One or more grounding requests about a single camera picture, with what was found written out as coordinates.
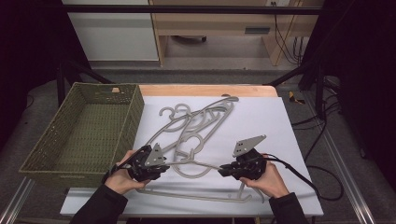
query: forearm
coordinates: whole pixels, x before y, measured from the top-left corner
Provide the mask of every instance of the forearm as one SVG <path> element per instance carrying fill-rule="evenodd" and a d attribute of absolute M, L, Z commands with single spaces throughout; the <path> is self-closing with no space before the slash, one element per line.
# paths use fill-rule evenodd
<path fill-rule="evenodd" d="M 78 210 L 70 223 L 116 223 L 127 202 L 125 197 L 102 185 Z"/>
<path fill-rule="evenodd" d="M 271 208 L 277 224 L 308 224 L 295 193 L 270 199 Z"/>

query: white cabinet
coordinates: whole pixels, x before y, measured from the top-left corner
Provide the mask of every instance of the white cabinet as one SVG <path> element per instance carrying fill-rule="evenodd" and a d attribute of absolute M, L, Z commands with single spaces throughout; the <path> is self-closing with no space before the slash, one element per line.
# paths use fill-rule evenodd
<path fill-rule="evenodd" d="M 63 0 L 64 4 L 148 5 L 147 0 Z M 158 61 L 149 13 L 69 13 L 89 61 Z"/>

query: person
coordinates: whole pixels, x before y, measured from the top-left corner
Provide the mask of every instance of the person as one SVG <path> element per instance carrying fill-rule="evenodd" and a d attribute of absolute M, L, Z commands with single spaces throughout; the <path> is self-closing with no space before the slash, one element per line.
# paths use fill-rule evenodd
<path fill-rule="evenodd" d="M 134 154 L 129 150 L 121 162 Z M 276 166 L 266 163 L 265 173 L 257 180 L 241 177 L 240 181 L 248 187 L 256 188 L 270 197 L 269 203 L 276 217 L 277 224 L 306 224 L 307 219 L 295 193 L 290 193 Z M 128 200 L 123 196 L 132 189 L 142 189 L 149 180 L 137 182 L 120 169 L 111 175 L 106 183 L 100 186 L 91 198 L 76 212 L 70 224 L 117 223 Z"/>

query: hand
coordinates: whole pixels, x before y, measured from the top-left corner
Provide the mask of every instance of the hand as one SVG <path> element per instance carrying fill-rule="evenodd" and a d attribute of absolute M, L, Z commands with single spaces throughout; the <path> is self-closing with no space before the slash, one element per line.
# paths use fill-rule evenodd
<path fill-rule="evenodd" d="M 283 182 L 282 176 L 276 166 L 270 161 L 267 161 L 265 167 L 265 173 L 257 180 L 251 180 L 245 177 L 239 178 L 244 184 L 250 188 L 256 188 L 261 190 L 264 194 L 269 197 L 280 198 L 289 194 L 286 188 L 285 182 Z"/>
<path fill-rule="evenodd" d="M 122 161 L 117 162 L 117 165 L 120 165 L 124 161 L 126 161 L 128 158 L 130 158 L 136 150 L 129 150 Z M 150 180 L 144 180 L 142 182 L 137 182 L 133 180 L 129 174 L 128 171 L 125 169 L 120 169 L 113 175 L 111 175 L 105 185 L 108 186 L 110 189 L 113 189 L 116 191 L 118 194 L 124 194 L 128 192 L 131 189 L 142 189 L 144 188 Z"/>

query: wicker basket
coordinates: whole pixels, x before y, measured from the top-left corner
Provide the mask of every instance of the wicker basket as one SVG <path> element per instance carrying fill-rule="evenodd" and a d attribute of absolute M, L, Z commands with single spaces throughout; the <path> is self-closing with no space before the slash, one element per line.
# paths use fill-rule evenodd
<path fill-rule="evenodd" d="M 75 83 L 20 173 L 52 187 L 98 187 L 134 145 L 143 107 L 138 85 Z"/>

